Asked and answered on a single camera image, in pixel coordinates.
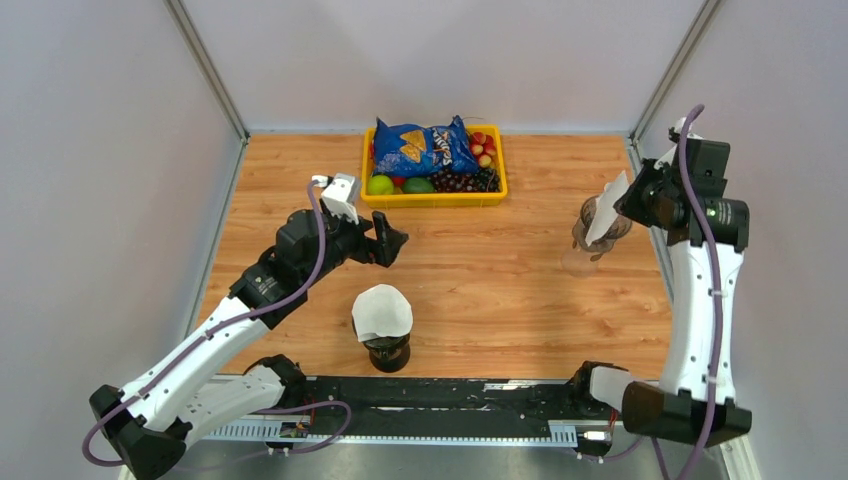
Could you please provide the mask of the white paper coffee filter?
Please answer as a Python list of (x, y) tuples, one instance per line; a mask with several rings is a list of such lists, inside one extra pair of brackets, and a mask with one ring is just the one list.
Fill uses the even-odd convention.
[(413, 327), (410, 302), (397, 288), (387, 284), (378, 284), (359, 294), (351, 315), (359, 342), (403, 337)]

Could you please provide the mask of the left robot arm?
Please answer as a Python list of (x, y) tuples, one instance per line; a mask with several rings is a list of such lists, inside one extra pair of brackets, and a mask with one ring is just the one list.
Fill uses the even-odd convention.
[(102, 432), (138, 479), (158, 479), (211, 431), (255, 411), (297, 412), (306, 377), (282, 354), (247, 373), (206, 386), (236, 354), (271, 332), (308, 299), (309, 287), (347, 260), (389, 267), (407, 233), (386, 216), (334, 218), (319, 210), (291, 214), (213, 313), (163, 360), (122, 387), (103, 385), (89, 404)]

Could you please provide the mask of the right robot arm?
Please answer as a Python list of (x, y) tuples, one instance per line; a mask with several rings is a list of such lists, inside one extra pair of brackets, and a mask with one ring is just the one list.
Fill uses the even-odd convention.
[(611, 364), (588, 363), (571, 390), (584, 417), (609, 406), (631, 434), (712, 447), (749, 433), (739, 406), (730, 343), (734, 291), (749, 240), (750, 211), (724, 195), (731, 147), (690, 136), (645, 159), (619, 198), (617, 214), (666, 233), (673, 270), (672, 335), (657, 384)]

